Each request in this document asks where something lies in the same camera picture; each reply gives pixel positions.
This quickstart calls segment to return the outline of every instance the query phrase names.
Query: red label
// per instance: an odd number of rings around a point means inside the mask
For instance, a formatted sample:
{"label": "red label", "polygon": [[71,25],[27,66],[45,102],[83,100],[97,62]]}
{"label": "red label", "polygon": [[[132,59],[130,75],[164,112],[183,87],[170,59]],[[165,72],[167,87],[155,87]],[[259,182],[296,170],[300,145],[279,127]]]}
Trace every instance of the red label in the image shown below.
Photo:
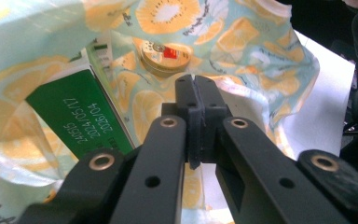
{"label": "red label", "polygon": [[178,56],[177,56],[176,49],[170,49],[170,48],[165,47],[164,58],[177,59]]}

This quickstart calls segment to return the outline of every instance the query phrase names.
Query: gold lid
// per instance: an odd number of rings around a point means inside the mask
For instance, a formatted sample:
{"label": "gold lid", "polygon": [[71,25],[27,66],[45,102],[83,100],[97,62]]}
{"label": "gold lid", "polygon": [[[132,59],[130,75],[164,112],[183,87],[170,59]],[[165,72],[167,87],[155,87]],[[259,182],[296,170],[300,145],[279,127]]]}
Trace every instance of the gold lid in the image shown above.
{"label": "gold lid", "polygon": [[141,47],[145,68],[159,77],[167,77],[185,71],[190,62],[187,52],[145,41]]}

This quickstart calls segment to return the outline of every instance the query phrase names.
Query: screw hole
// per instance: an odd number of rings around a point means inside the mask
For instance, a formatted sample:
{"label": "screw hole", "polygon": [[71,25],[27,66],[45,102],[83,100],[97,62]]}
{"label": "screw hole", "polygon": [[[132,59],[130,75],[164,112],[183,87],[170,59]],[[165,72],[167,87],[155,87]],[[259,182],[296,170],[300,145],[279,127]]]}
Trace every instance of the screw hole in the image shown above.
{"label": "screw hole", "polygon": [[176,126],[176,119],[164,119],[161,121],[160,125],[166,128],[171,128]]}
{"label": "screw hole", "polygon": [[328,166],[328,167],[333,166],[333,163],[331,161],[328,161],[328,160],[326,160],[324,158],[319,158],[316,161],[319,162],[323,166]]}
{"label": "screw hole", "polygon": [[158,178],[157,176],[153,175],[153,176],[150,176],[150,177],[148,177],[148,178],[146,179],[145,185],[146,185],[148,188],[152,189],[152,188],[157,187],[157,186],[159,185],[159,182],[160,182],[160,181],[159,181],[159,178]]}
{"label": "screw hole", "polygon": [[289,178],[281,178],[279,180],[279,183],[282,187],[287,189],[293,189],[295,187],[295,183]]}
{"label": "screw hole", "polygon": [[102,153],[91,159],[89,168],[95,171],[101,171],[109,168],[113,163],[115,163],[115,157],[107,153]]}
{"label": "screw hole", "polygon": [[336,161],[324,155],[315,155],[310,159],[310,161],[316,167],[319,167],[320,169],[328,172],[335,172],[339,168],[339,165]]}
{"label": "screw hole", "polygon": [[231,124],[237,128],[246,128],[248,127],[248,122],[243,119],[233,119]]}

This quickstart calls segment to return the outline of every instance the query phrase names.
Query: lemon slice print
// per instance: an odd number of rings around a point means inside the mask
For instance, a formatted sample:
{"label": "lemon slice print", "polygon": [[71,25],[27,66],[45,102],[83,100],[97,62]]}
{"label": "lemon slice print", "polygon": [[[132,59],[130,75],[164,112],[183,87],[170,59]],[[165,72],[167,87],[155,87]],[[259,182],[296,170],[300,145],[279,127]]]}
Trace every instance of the lemon slice print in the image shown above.
{"label": "lemon slice print", "polygon": [[296,37],[295,31],[290,29],[286,34],[281,36],[277,42],[283,47],[288,47],[290,44],[293,44],[297,40],[298,38]]}
{"label": "lemon slice print", "polygon": [[[61,71],[68,58],[59,55],[51,57],[41,57],[28,63],[18,63],[0,72],[0,83],[7,80],[8,77],[21,77],[21,74],[33,73],[33,71],[42,70],[41,75],[46,80],[55,73]],[[22,84],[30,86],[27,80],[20,81]]]}
{"label": "lemon slice print", "polygon": [[145,0],[135,11],[141,28],[153,35],[177,32],[194,23],[199,14],[197,0]]}
{"label": "lemon slice print", "polygon": [[203,60],[201,58],[192,56],[187,68],[190,68],[190,69],[198,68],[200,66],[200,64],[202,64],[202,62],[203,62]]}
{"label": "lemon slice print", "polygon": [[132,51],[112,61],[112,68],[116,68],[119,66],[128,70],[132,70],[132,71],[135,70],[136,68],[135,52]]}
{"label": "lemon slice print", "polygon": [[184,208],[195,209],[203,207],[201,176],[200,168],[191,170],[188,163],[186,163],[182,200],[182,206]]}
{"label": "lemon slice print", "polygon": [[132,116],[135,134],[140,143],[143,143],[150,125],[160,115],[162,97],[154,91],[140,91],[132,101]]}
{"label": "lemon slice print", "polygon": [[45,134],[46,139],[48,140],[48,144],[50,145],[51,151],[54,153],[54,155],[61,155],[62,151],[66,148],[63,141],[49,127],[43,128],[43,133]]}
{"label": "lemon slice print", "polygon": [[34,111],[27,104],[21,104],[0,131],[0,152],[32,171],[57,168],[55,159],[47,161],[45,158],[49,145],[42,136]]}
{"label": "lemon slice print", "polygon": [[96,32],[105,31],[111,26],[116,28],[122,22],[120,19],[124,9],[122,7],[123,4],[121,2],[101,6],[89,6],[85,4],[87,26]]}
{"label": "lemon slice print", "polygon": [[56,195],[57,195],[57,191],[55,189],[51,189],[50,193],[48,194],[48,197],[45,200],[43,200],[43,203],[49,203],[53,201]]}
{"label": "lemon slice print", "polygon": [[200,35],[200,37],[194,42],[195,45],[204,44],[210,40],[212,40],[215,36],[217,36],[225,26],[225,22],[223,20],[218,20],[211,24],[209,29],[205,34]]}
{"label": "lemon slice print", "polygon": [[292,95],[300,88],[300,82],[296,77],[288,77],[283,80],[272,80],[268,77],[260,76],[261,87],[265,90],[277,90],[281,94]]}
{"label": "lemon slice print", "polygon": [[237,69],[237,71],[235,71],[235,74],[258,74],[258,73],[259,73],[258,69],[253,65],[240,66]]}
{"label": "lemon slice print", "polygon": [[216,63],[223,68],[235,68],[237,66],[235,63],[224,63],[224,62],[216,62]]}
{"label": "lemon slice print", "polygon": [[142,48],[142,44],[144,42],[145,41],[143,39],[132,37],[132,43],[133,43],[134,47],[136,48],[136,50],[138,51],[139,55],[141,55],[141,48]]}
{"label": "lemon slice print", "polygon": [[291,113],[292,113],[292,107],[288,103],[285,103],[279,108],[279,110],[275,114],[273,118],[273,122],[277,123],[281,118],[288,116]]}
{"label": "lemon slice print", "polygon": [[207,76],[208,78],[212,79],[214,82],[229,82],[229,84],[238,84],[238,85],[243,85],[243,82],[241,81],[241,79],[239,77],[236,76],[232,76],[232,75],[224,75],[224,76],[213,76],[211,74],[205,74],[205,76]]}
{"label": "lemon slice print", "polygon": [[237,63],[243,56],[242,50],[225,51],[218,46],[213,46],[211,49],[211,60],[220,63]]}
{"label": "lemon slice print", "polygon": [[286,50],[283,49],[282,47],[275,45],[273,43],[270,42],[266,42],[264,44],[264,46],[266,47],[266,49],[268,49],[269,51],[278,54],[278,55],[282,55],[287,59],[290,59],[294,62],[301,62],[304,59],[304,50],[302,49],[302,46],[298,44],[298,46],[296,46],[295,48],[292,48],[290,50]]}
{"label": "lemon slice print", "polygon": [[258,36],[258,31],[244,17],[235,20],[217,40],[217,46],[225,52],[243,50],[249,41]]}
{"label": "lemon slice print", "polygon": [[297,70],[296,69],[287,69],[287,70],[283,71],[283,73],[279,76],[279,79],[295,77],[296,75],[297,75]]}
{"label": "lemon slice print", "polygon": [[8,84],[4,89],[4,95],[17,103],[23,101],[34,89],[43,84],[49,77],[60,72],[65,64],[55,61],[46,61],[46,64],[35,64],[36,68],[29,68],[29,72]]}
{"label": "lemon slice print", "polygon": [[129,109],[131,92],[139,79],[141,79],[139,75],[130,71],[123,71],[110,83],[112,90],[115,91],[121,112],[127,112]]}

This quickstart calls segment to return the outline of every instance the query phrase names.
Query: plastic bag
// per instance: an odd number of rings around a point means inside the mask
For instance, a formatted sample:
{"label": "plastic bag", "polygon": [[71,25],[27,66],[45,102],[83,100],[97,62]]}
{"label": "plastic bag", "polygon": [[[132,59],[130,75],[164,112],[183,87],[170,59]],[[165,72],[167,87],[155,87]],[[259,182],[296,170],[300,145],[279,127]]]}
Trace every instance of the plastic bag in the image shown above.
{"label": "plastic bag", "polygon": [[[186,71],[214,79],[232,108],[238,97],[255,102],[259,126],[290,156],[279,120],[300,109],[319,69],[290,16],[290,7],[273,0],[0,0],[0,221],[13,222],[27,204],[53,195],[76,163],[24,99],[105,31],[112,37],[111,94],[137,145],[160,103],[174,100],[181,76],[147,73],[141,38],[191,52]],[[133,122],[137,110],[144,122]],[[204,206],[198,199],[192,205]]]}

